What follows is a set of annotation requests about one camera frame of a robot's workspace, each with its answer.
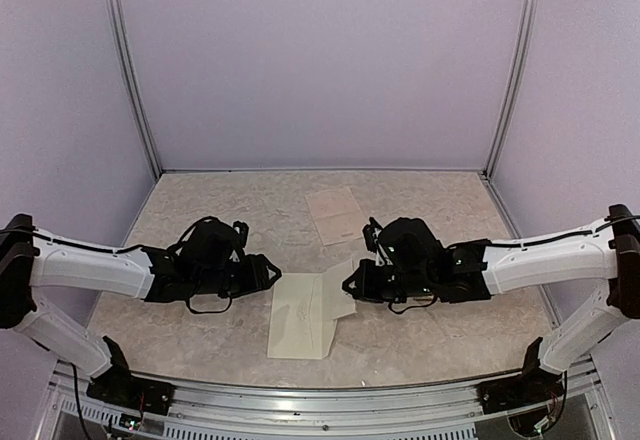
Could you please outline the cream paper envelope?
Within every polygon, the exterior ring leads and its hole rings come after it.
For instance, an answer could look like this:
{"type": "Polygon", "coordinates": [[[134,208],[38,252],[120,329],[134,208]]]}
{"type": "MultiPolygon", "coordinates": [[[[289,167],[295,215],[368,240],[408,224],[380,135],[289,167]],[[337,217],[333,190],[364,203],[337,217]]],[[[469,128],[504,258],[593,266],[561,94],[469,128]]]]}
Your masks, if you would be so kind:
{"type": "Polygon", "coordinates": [[[340,319],[324,318],[323,273],[288,273],[276,282],[267,347],[269,358],[321,360],[329,355],[340,319]]]}

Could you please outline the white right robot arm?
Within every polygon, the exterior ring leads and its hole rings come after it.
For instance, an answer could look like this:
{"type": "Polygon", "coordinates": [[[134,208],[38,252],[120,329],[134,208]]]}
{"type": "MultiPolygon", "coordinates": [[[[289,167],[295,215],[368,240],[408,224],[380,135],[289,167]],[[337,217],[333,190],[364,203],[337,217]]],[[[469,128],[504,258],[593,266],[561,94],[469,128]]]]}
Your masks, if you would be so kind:
{"type": "Polygon", "coordinates": [[[571,231],[532,238],[480,239],[443,245],[426,223],[398,218],[363,229],[373,258],[360,260],[342,283],[354,300],[388,307],[410,298],[443,303],[489,300],[531,286],[597,280],[600,287],[568,319],[527,350],[511,386],[535,402],[575,359],[622,324],[639,317],[639,218],[622,204],[571,231]]]}

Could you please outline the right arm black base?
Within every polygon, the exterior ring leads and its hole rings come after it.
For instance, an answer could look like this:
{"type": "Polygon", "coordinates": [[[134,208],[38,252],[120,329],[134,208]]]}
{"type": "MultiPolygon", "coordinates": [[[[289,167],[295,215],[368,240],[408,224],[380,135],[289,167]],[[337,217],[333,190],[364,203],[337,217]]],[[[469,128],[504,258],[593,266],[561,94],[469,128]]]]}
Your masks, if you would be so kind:
{"type": "Polygon", "coordinates": [[[538,354],[542,340],[542,337],[538,337],[528,346],[522,369],[518,374],[484,381],[476,386],[484,414],[517,409],[551,400],[554,395],[565,394],[564,376],[549,373],[541,368],[538,354]]]}

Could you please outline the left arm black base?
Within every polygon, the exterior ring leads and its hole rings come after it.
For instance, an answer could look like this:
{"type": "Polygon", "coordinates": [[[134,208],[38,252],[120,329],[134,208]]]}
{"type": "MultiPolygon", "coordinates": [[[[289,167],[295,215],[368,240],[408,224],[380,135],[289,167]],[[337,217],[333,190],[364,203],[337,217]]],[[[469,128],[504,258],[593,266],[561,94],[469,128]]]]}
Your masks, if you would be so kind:
{"type": "Polygon", "coordinates": [[[87,396],[141,414],[167,416],[175,387],[168,382],[133,375],[119,345],[107,336],[103,340],[110,354],[109,368],[91,378],[87,396]]]}

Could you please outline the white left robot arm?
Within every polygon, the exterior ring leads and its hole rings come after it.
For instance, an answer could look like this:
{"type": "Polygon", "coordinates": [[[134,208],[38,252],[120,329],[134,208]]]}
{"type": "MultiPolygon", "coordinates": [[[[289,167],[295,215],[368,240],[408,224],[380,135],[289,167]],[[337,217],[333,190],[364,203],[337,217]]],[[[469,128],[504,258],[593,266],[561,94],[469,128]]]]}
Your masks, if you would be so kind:
{"type": "Polygon", "coordinates": [[[281,270],[263,254],[248,254],[249,227],[207,216],[166,248],[116,248],[55,236],[26,214],[1,231],[1,327],[19,332],[89,376],[121,405],[140,384],[116,342],[91,334],[43,294],[46,287],[114,293],[147,303],[216,295],[228,302],[269,290],[281,270]]]}

